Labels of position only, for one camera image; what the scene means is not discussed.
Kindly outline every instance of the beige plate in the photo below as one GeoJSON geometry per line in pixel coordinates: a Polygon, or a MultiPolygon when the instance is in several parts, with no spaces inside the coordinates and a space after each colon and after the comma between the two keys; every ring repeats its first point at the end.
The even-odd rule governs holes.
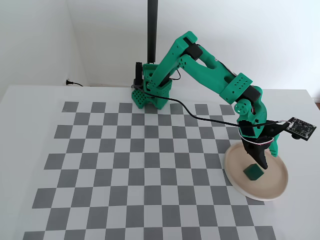
{"type": "Polygon", "coordinates": [[[288,171],[279,156],[273,157],[269,150],[265,152],[268,168],[256,181],[251,181],[243,170],[256,161],[247,154],[242,142],[232,145],[225,153],[224,170],[230,183],[243,195],[260,201],[278,198],[288,184],[288,171]]]}

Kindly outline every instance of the black wire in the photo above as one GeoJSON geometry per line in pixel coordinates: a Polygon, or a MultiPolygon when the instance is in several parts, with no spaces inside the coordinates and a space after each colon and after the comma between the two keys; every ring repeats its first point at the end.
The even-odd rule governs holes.
{"type": "Polygon", "coordinates": [[[181,104],[184,109],[188,112],[188,114],[195,118],[195,119],[198,119],[198,120],[203,120],[203,121],[209,121],[209,122],[214,122],[214,123],[219,123],[219,124],[226,124],[226,125],[230,125],[230,126],[234,126],[234,127],[241,127],[241,128],[252,128],[252,127],[261,127],[261,126],[266,126],[266,125],[272,125],[272,124],[277,124],[277,123],[281,123],[282,121],[268,121],[268,122],[265,122],[265,123],[260,123],[260,124],[253,124],[253,125],[239,125],[239,124],[234,124],[234,123],[231,123],[231,122],[226,122],[226,121],[219,121],[219,120],[214,120],[214,119],[207,119],[207,118],[202,118],[202,117],[198,117],[198,116],[195,116],[193,115],[189,109],[183,104],[183,102],[177,100],[177,99],[174,99],[174,98],[169,98],[169,97],[164,97],[164,96],[157,96],[157,95],[153,95],[151,93],[148,93],[144,90],[142,90],[140,87],[136,86],[136,85],[132,85],[131,87],[133,87],[134,89],[137,89],[149,96],[152,96],[152,97],[155,97],[155,98],[159,98],[159,99],[166,99],[166,100],[171,100],[171,101],[174,101],[174,102],[177,102],[179,104],[181,104]]]}

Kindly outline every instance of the white table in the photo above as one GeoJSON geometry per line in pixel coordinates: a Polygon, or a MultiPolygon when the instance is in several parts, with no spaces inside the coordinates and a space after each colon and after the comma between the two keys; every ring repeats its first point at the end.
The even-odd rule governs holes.
{"type": "MultiPolygon", "coordinates": [[[[0,104],[0,239],[13,237],[33,168],[40,157],[58,101],[130,101],[131,88],[11,86],[0,104]]],[[[195,103],[225,102],[206,89],[172,88],[170,96],[195,103]]],[[[320,127],[320,111],[306,90],[264,90],[270,120],[297,117],[320,127]]],[[[265,218],[277,240],[319,239],[320,131],[307,142],[282,133],[279,155],[289,183],[278,199],[266,202],[265,218]]]]}

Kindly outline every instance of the green cube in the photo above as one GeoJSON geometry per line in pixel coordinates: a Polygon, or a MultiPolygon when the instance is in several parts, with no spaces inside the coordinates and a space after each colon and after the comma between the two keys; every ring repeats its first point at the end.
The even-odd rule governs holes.
{"type": "Polygon", "coordinates": [[[256,163],[248,166],[245,170],[243,170],[243,172],[251,181],[257,180],[264,174],[262,169],[256,163]]]}

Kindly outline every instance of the chessboard pattern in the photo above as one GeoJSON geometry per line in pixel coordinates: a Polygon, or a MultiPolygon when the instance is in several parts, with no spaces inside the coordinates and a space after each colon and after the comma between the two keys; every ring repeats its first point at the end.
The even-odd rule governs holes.
{"type": "MultiPolygon", "coordinates": [[[[232,106],[189,104],[236,119],[232,106]]],[[[236,127],[130,102],[65,102],[23,240],[275,240],[223,169],[236,127]]]]}

